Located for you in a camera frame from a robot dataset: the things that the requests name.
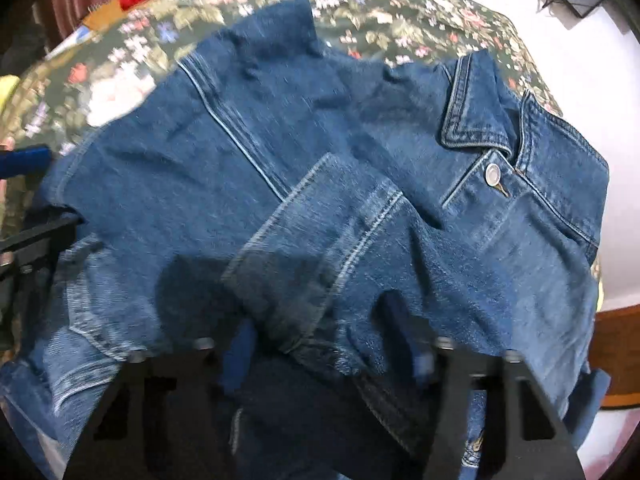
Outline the green floral bedspread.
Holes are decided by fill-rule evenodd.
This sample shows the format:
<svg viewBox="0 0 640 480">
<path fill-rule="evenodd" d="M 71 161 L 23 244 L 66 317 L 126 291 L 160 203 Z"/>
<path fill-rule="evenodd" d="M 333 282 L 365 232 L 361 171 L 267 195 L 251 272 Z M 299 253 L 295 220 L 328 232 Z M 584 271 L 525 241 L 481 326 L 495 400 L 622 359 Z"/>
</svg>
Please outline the green floral bedspread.
<svg viewBox="0 0 640 480">
<path fill-rule="evenodd" d="M 608 167 L 532 71 L 471 0 L 153 0 L 16 85 L 1 132 L 53 160 L 1 243 L 63 214 L 168 254 L 591 243 Z"/>
</svg>

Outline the blue denim jacket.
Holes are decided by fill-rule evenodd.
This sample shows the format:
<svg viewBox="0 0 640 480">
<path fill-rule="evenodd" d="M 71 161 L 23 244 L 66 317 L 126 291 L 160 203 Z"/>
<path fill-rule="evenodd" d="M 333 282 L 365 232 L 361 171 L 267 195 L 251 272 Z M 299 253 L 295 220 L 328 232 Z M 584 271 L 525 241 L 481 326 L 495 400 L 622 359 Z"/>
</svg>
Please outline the blue denim jacket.
<svg viewBox="0 0 640 480">
<path fill-rule="evenodd" d="M 608 164 L 488 52 L 358 61 L 285 0 L 38 176 L 3 478 L 582 478 Z"/>
</svg>

